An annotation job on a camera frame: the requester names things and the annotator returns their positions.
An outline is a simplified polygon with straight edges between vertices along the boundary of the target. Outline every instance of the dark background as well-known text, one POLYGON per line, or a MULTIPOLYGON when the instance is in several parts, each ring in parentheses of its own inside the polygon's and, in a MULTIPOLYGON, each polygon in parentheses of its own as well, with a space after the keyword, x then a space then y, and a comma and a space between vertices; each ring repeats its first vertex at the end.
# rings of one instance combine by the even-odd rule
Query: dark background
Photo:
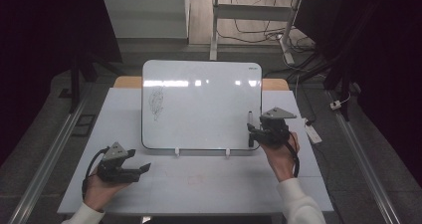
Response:
POLYGON ((1 163, 50 92, 87 52, 121 61, 103 0, 0 0, 1 163))
MULTIPOLYGON (((304 0, 297 26, 331 57, 340 46, 326 44, 341 44, 338 38, 363 7, 359 0, 323 1, 304 0), (321 8, 324 13, 313 12, 321 8), (314 15, 301 27, 307 10, 314 15)), ((118 62, 121 57, 103 0, 0 3, 3 162, 42 107, 52 77, 67 71, 76 54, 90 52, 118 62)), ((351 78, 361 87, 360 105, 421 185, 420 8, 419 0, 381 0, 350 58, 351 78)))

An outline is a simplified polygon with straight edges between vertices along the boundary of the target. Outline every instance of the metal pole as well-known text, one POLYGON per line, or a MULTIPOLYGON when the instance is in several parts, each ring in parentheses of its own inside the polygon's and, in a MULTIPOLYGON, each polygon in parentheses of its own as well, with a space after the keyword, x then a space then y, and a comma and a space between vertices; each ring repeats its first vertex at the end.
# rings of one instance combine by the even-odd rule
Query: metal pole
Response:
POLYGON ((210 46, 210 60, 217 60, 217 21, 218 21, 218 0, 213 0, 213 22, 212 22, 212 38, 210 46))
POLYGON ((282 39, 280 39, 280 45, 282 46, 282 50, 286 59, 286 63, 288 65, 292 65, 295 63, 293 60, 292 54, 289 52, 289 46, 288 46, 288 38, 290 35, 290 32, 292 30, 292 26, 295 22, 296 14, 298 14, 299 4, 301 3, 301 0, 296 0, 293 3, 292 11, 289 15, 288 23, 286 24, 285 32, 283 34, 282 39))

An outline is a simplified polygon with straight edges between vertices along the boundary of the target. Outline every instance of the wrist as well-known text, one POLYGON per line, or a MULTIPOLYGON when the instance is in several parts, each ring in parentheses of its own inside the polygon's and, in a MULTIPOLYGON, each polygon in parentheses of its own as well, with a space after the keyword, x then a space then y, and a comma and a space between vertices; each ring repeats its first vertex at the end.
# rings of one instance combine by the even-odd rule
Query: wrist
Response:
POLYGON ((279 182, 294 178, 293 167, 291 165, 279 165, 274 171, 279 182))
POLYGON ((85 205, 87 205, 88 207, 90 207, 91 209, 97 211, 97 212, 103 212, 103 206, 98 204, 97 202, 87 199, 84 200, 85 205))

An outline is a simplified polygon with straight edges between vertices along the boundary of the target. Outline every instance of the metal frame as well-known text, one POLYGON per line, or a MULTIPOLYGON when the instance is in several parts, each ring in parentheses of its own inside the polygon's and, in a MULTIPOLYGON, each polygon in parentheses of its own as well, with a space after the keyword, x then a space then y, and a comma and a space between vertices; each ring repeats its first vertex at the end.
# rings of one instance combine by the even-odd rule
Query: metal frame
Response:
POLYGON ((59 159, 60 154, 62 153, 62 150, 69 139, 69 136, 71 135, 75 123, 78 121, 78 118, 89 99, 93 86, 93 84, 85 84, 81 102, 73 113, 68 114, 66 121, 53 141, 47 154, 44 156, 42 163, 38 167, 37 172, 35 173, 18 206, 13 212, 12 217, 8 222, 9 224, 27 222, 32 210, 35 207, 35 204, 37 203, 38 198, 41 195, 41 192, 43 191, 44 186, 50 178, 50 174, 52 173, 56 162, 59 159))
POLYGON ((217 60, 217 23, 218 19, 244 19, 244 20, 265 20, 265 21, 283 21, 287 22, 286 29, 280 45, 282 47, 285 59, 288 65, 295 63, 287 44, 290 31, 298 14, 301 0, 296 0, 292 7, 269 7, 253 5, 232 5, 218 4, 218 0, 213 0, 213 27, 210 45, 210 60, 217 60))
MULTIPOLYGON (((331 95, 328 91, 325 92, 327 99, 332 102, 331 95)), ((379 210, 384 217, 385 223, 388 224, 399 224, 400 219, 394 209, 391 200, 388 197, 387 192, 384 189, 381 181, 375 173, 375 170, 372 167, 366 152, 363 150, 362 145, 360 144, 359 139, 354 133, 353 127, 350 125, 343 115, 340 112, 335 113, 338 123, 340 124, 341 130, 344 133, 344 136, 350 145, 351 151, 356 159, 357 164, 362 171, 363 176, 366 179, 366 183, 371 190, 376 204, 379 207, 379 210)))

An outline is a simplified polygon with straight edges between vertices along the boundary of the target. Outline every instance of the wall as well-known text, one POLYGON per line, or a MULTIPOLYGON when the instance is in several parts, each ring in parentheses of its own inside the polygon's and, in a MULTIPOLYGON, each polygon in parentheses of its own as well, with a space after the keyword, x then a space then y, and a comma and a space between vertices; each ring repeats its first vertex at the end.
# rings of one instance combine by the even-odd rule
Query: wall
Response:
POLYGON ((187 38, 186 0, 105 0, 117 38, 187 38))

